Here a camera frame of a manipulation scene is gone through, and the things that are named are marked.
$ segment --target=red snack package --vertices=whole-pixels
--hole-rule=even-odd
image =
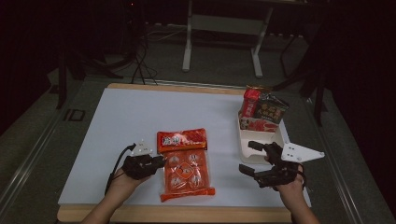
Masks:
[[[166,158],[161,202],[191,195],[214,195],[207,168],[205,129],[158,132],[158,152]]]

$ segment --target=gray floor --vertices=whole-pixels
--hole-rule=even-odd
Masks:
[[[155,76],[154,79],[161,84],[177,82],[186,85],[195,83],[244,88],[247,84],[271,86],[285,80],[278,56],[288,40],[281,36],[268,36],[264,39],[260,52],[264,77],[257,79],[254,77],[249,51],[255,44],[255,39],[243,35],[221,34],[221,41],[213,41],[212,34],[194,33],[191,70],[188,73],[182,72],[185,45],[183,32],[166,37],[180,29],[183,28],[156,27],[155,31],[169,33],[148,36],[148,49],[144,60],[148,70],[143,69],[145,81],[148,83],[153,83],[151,77]],[[302,39],[297,39],[290,47],[285,56],[289,72],[298,64],[306,47]],[[141,50],[139,55],[143,56],[144,51]],[[109,56],[110,61],[116,59],[116,56]],[[63,109],[55,109],[57,95],[45,93],[0,137],[0,190],[13,195],[6,197],[3,194],[1,198],[0,222],[53,223],[56,220],[59,196],[103,89],[112,82],[131,82],[135,68],[134,63],[115,71],[124,76],[124,79],[103,77],[91,69],[87,69],[89,74],[84,81],[69,78],[68,101]],[[56,75],[55,70],[49,77],[56,82]],[[141,83],[142,80],[136,78],[135,82]],[[283,92],[297,95],[300,86],[301,83],[293,84]],[[324,103],[327,111],[322,113],[323,127],[317,127],[316,130],[322,136],[326,147],[331,150],[327,162],[328,170],[332,172],[325,175],[331,175],[334,183],[340,185],[334,188],[335,192],[327,192],[335,195],[334,202],[316,200],[313,202],[314,211],[323,217],[322,223],[395,223],[328,91],[325,92]],[[84,120],[63,120],[67,109],[85,110]],[[19,185],[13,184],[14,177],[21,180]],[[318,192],[326,193],[325,188],[323,186]],[[337,211],[336,207],[332,207],[335,204],[345,206],[348,212],[333,214],[333,211]]]

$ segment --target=dark background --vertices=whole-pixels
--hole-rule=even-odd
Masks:
[[[262,7],[249,11],[233,7],[234,2],[230,1],[228,9],[216,5],[212,9],[225,16],[232,13],[233,16],[262,17]],[[120,40],[128,39],[122,38],[124,35],[141,35],[138,24],[142,15],[137,10],[138,2],[134,8],[127,7],[130,3],[1,1],[0,134],[50,88],[46,75],[58,67],[61,38],[99,60],[104,59],[105,52],[122,54],[131,50],[133,42]],[[326,71],[326,88],[332,91],[395,214],[396,203],[392,200],[396,198],[396,169],[392,165],[395,148],[391,144],[395,133],[395,104],[391,90],[396,76],[396,15],[390,1],[340,1],[332,5],[343,9],[323,14],[321,7],[280,7],[268,28],[269,33],[296,34],[306,21],[323,21],[317,38],[305,54],[305,68]],[[143,7],[145,21],[150,24],[186,23],[187,1],[147,0],[143,1]],[[199,7],[198,3],[197,10],[207,8]]]

